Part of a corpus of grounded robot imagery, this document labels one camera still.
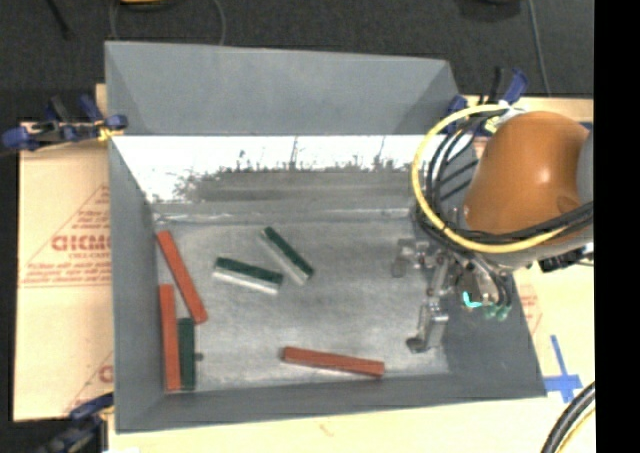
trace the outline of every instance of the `dark floor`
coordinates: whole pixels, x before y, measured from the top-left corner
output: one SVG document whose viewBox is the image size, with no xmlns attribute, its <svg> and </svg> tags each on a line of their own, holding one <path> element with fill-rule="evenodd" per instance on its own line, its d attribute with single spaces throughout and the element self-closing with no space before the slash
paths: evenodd
<svg viewBox="0 0 640 453">
<path fill-rule="evenodd" d="M 465 94 L 487 92 L 496 66 L 518 67 L 529 95 L 594 94 L 595 0 L 178 0 L 157 11 L 119 7 L 112 21 L 112 0 L 54 2 L 72 40 L 46 0 L 0 0 L 0 132 L 38 117 L 53 94 L 102 82 L 103 41 L 116 36 L 445 59 Z M 16 178 L 16 157 L 1 156 L 2 453 L 27 451 L 63 426 L 11 423 Z"/>
</svg>

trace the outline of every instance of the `wooden block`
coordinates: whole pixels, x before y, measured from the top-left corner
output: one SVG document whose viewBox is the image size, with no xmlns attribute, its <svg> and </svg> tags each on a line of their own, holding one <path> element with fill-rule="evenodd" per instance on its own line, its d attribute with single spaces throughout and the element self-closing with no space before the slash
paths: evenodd
<svg viewBox="0 0 640 453">
<path fill-rule="evenodd" d="M 350 371 L 362 375 L 381 377 L 384 374 L 384 362 L 359 357 L 349 357 L 329 352 L 318 352 L 287 346 L 282 351 L 282 360 L 316 368 Z"/>
<path fill-rule="evenodd" d="M 178 391 L 180 381 L 180 352 L 178 349 L 178 323 L 173 285 L 160 284 L 160 316 L 162 319 L 162 348 L 164 351 L 164 375 L 167 391 Z"/>
<path fill-rule="evenodd" d="M 182 256 L 180 255 L 180 251 L 173 239 L 173 235 L 170 231 L 158 231 L 156 233 L 156 239 L 158 240 L 160 250 L 162 250 L 162 253 L 164 254 L 164 258 L 169 265 L 169 269 L 173 274 L 176 284 L 178 285 L 178 289 L 180 290 L 180 294 L 182 295 L 184 303 L 186 304 L 193 321 L 196 324 L 207 321 L 207 310 L 200 299 L 200 295 L 198 295 L 198 292 L 196 291 L 196 287 L 193 284 L 189 270 L 187 270 L 187 267 L 182 260 Z"/>
</svg>

